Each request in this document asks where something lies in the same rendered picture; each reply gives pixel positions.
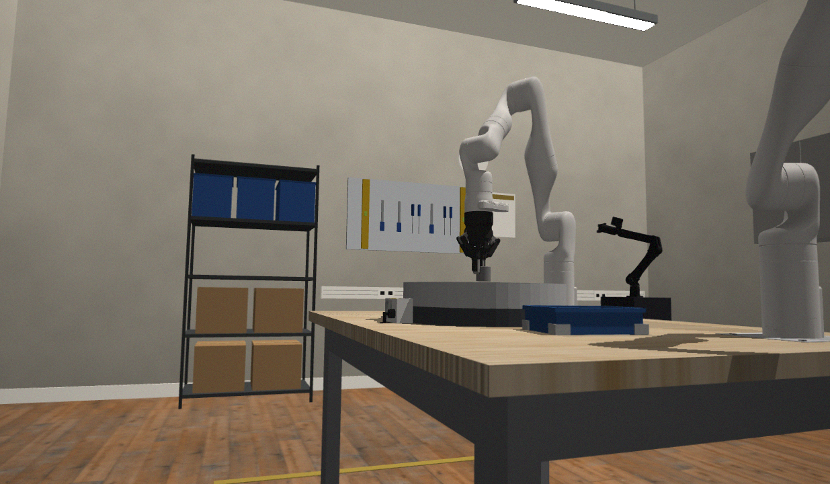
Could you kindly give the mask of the blue open crate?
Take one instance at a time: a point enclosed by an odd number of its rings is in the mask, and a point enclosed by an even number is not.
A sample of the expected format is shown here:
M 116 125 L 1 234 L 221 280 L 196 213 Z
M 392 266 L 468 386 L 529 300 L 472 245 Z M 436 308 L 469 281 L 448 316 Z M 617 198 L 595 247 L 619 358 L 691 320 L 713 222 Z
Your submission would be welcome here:
M 522 305 L 530 330 L 548 333 L 548 323 L 571 324 L 571 335 L 634 335 L 646 307 Z

